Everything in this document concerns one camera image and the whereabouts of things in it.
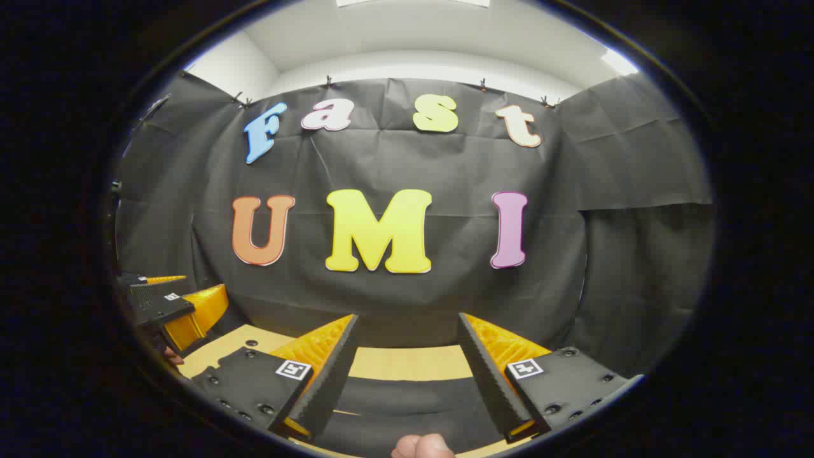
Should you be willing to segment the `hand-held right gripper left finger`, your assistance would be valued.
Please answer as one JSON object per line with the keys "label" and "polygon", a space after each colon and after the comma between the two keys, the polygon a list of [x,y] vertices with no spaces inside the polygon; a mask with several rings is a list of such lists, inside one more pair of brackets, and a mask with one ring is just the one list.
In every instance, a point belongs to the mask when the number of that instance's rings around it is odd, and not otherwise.
{"label": "hand-held right gripper left finger", "polygon": [[348,315],[261,352],[247,346],[191,378],[201,397],[264,432],[312,441],[323,432],[357,353]]}

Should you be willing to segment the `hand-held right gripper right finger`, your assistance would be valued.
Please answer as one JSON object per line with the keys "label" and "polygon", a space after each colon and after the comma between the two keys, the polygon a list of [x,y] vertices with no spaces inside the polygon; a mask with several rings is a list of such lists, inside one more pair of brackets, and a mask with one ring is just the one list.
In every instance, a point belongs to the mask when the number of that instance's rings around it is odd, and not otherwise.
{"label": "hand-held right gripper right finger", "polygon": [[508,443],[567,428],[640,382],[573,346],[546,348],[460,313],[457,341],[498,431]]}

